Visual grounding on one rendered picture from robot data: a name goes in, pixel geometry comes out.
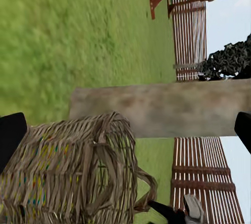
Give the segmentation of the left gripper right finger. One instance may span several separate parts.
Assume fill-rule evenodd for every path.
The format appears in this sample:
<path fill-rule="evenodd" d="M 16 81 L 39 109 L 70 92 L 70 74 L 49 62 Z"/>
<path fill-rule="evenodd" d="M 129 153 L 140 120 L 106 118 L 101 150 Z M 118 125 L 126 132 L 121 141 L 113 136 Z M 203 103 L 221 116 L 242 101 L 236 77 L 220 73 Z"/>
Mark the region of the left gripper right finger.
<path fill-rule="evenodd" d="M 238 112 L 234 131 L 251 154 L 251 114 Z"/>

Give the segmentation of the wicker basket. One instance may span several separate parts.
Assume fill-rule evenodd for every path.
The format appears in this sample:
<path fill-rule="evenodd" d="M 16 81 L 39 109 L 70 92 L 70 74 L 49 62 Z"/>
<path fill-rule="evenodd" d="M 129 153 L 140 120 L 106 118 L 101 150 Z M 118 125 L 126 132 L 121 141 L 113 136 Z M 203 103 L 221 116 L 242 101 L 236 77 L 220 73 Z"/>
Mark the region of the wicker basket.
<path fill-rule="evenodd" d="M 136 202 L 138 178 L 150 190 Z M 0 175 L 0 224 L 134 224 L 157 202 L 157 188 L 138 167 L 134 131 L 119 111 L 27 126 Z"/>

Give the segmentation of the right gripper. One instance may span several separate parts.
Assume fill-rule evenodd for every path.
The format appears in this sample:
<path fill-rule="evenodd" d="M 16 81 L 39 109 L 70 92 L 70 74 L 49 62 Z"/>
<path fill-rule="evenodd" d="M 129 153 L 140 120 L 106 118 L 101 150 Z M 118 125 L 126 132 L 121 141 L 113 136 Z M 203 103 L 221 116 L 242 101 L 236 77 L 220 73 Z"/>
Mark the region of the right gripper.
<path fill-rule="evenodd" d="M 186 224 L 185 211 L 182 211 L 180 208 L 178 208 L 177 212 L 175 213 L 174 208 L 154 202 L 152 200 L 148 202 L 148 205 L 166 217 L 168 219 L 168 224 Z M 149 222 L 148 224 L 154 223 Z"/>

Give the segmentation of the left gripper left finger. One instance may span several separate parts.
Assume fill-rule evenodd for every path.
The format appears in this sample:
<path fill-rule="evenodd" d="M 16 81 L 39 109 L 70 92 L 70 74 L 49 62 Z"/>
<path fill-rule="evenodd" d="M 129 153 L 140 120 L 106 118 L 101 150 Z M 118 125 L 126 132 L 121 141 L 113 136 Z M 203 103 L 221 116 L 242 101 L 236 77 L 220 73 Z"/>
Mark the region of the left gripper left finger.
<path fill-rule="evenodd" d="M 0 175 L 26 133 L 23 112 L 0 118 Z"/>

